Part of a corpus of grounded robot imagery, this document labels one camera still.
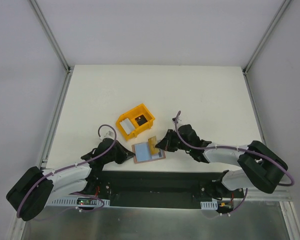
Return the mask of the brown leather card holder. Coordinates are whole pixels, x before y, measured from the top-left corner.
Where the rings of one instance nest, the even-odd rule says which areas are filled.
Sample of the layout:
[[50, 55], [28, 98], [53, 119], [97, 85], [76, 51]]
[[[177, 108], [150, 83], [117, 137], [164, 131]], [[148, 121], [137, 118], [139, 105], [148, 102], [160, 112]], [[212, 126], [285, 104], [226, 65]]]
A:
[[135, 164], [153, 162], [166, 158], [165, 152], [160, 149], [158, 153], [152, 154], [147, 142], [137, 143], [131, 146], [132, 152], [135, 154], [133, 161]]

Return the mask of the gold card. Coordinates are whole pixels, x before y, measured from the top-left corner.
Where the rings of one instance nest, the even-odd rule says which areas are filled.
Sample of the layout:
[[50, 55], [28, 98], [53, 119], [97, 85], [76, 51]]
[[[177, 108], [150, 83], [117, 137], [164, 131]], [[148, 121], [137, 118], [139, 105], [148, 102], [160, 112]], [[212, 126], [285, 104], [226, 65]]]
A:
[[148, 139], [148, 147], [151, 155], [158, 154], [161, 150], [156, 147], [158, 141], [156, 136], [152, 136]]

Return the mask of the yellow plastic bin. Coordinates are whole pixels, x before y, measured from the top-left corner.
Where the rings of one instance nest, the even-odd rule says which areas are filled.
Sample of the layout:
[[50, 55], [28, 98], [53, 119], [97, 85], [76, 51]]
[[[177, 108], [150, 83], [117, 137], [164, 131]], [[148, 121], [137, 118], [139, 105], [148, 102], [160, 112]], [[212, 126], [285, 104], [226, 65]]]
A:
[[[147, 119], [147, 123], [143, 124], [142, 126], [138, 126], [137, 122], [135, 121], [135, 118], [137, 118], [140, 115], [144, 115]], [[135, 130], [132, 131], [129, 135], [125, 133], [123, 128], [120, 125], [120, 122], [123, 121], [124, 119], [130, 119], [132, 124], [135, 127]], [[154, 124], [154, 120], [156, 118], [153, 116], [153, 114], [148, 110], [148, 108], [143, 104], [139, 104], [138, 106], [132, 108], [131, 110], [123, 113], [116, 121], [115, 125], [123, 138], [126, 141], [129, 141], [133, 138], [136, 138], [139, 134], [143, 133], [146, 130], [149, 130], [152, 128]]]

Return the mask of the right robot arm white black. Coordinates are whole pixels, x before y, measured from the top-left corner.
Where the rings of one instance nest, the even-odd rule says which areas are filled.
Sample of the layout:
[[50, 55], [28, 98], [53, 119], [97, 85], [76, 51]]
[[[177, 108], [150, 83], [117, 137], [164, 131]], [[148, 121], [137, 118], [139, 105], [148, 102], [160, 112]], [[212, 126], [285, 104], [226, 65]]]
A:
[[199, 163], [223, 163], [239, 167], [225, 170], [220, 177], [205, 186], [211, 197], [221, 199], [238, 189], [257, 188], [271, 194], [281, 184], [288, 165], [258, 140], [239, 147], [221, 146], [200, 139], [191, 125], [168, 129], [156, 148], [166, 152], [185, 151]]

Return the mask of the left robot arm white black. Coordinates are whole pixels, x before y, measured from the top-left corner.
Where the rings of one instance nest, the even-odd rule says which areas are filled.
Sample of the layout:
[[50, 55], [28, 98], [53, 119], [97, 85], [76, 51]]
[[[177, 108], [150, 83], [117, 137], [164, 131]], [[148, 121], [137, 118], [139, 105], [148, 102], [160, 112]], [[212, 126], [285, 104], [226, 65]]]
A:
[[135, 157], [118, 140], [104, 138], [97, 147], [80, 157], [77, 163], [61, 171], [29, 168], [6, 194], [6, 200], [26, 221], [34, 219], [44, 207], [66, 195], [80, 193], [97, 196], [101, 190], [99, 173], [108, 163], [118, 165]]

